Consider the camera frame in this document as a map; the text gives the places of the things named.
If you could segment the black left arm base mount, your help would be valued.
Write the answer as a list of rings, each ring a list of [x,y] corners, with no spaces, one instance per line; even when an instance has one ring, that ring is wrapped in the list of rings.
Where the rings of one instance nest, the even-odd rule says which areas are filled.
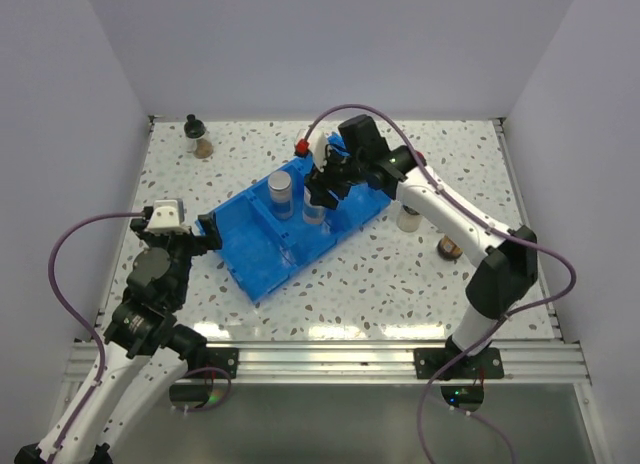
[[[235,379],[239,365],[240,351],[235,347],[207,347],[199,358],[201,367],[215,367],[225,371]]]

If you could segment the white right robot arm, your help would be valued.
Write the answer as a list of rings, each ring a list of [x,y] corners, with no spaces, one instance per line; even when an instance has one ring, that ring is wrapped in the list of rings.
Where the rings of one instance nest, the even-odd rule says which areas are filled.
[[[295,144],[296,156],[312,160],[305,177],[312,204],[336,209],[352,187],[365,184],[424,217],[462,250],[475,272],[465,289],[469,307],[448,339],[445,363],[454,375],[470,375],[499,320],[538,280],[535,233],[480,211],[407,145],[390,148],[370,116],[348,119],[338,132],[342,150],[317,130],[301,133]]]

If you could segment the silver-lid blue-label spice jar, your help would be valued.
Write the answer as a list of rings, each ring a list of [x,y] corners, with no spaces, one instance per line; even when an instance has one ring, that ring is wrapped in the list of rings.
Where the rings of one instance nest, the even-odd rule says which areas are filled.
[[[293,215],[293,184],[290,174],[278,170],[267,179],[272,211],[276,218],[289,219]]]

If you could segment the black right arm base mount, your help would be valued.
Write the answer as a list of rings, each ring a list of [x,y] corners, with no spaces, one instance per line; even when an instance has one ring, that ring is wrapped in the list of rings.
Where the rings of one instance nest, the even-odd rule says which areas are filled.
[[[474,356],[463,356],[454,364],[441,369],[452,359],[455,353],[442,348],[416,348],[413,350],[413,363],[416,377],[429,380],[436,376],[436,380],[452,379],[490,379],[497,380],[505,377],[502,357],[497,348],[489,347]]]

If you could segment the silver-lid shaker jar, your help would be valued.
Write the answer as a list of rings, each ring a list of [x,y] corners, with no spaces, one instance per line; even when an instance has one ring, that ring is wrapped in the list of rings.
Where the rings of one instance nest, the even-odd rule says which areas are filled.
[[[309,225],[321,225],[324,222],[326,209],[311,203],[311,193],[304,188],[303,220]]]

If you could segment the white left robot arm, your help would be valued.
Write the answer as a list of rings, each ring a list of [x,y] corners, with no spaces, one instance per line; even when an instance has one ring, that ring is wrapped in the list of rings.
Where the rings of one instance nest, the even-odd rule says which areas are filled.
[[[199,216],[199,234],[184,221],[179,199],[129,212],[145,243],[134,259],[122,300],[102,334],[87,377],[62,417],[39,442],[22,447],[17,463],[110,463],[127,434],[179,379],[230,375],[214,367],[207,340],[178,323],[192,260],[222,247],[216,216]]]

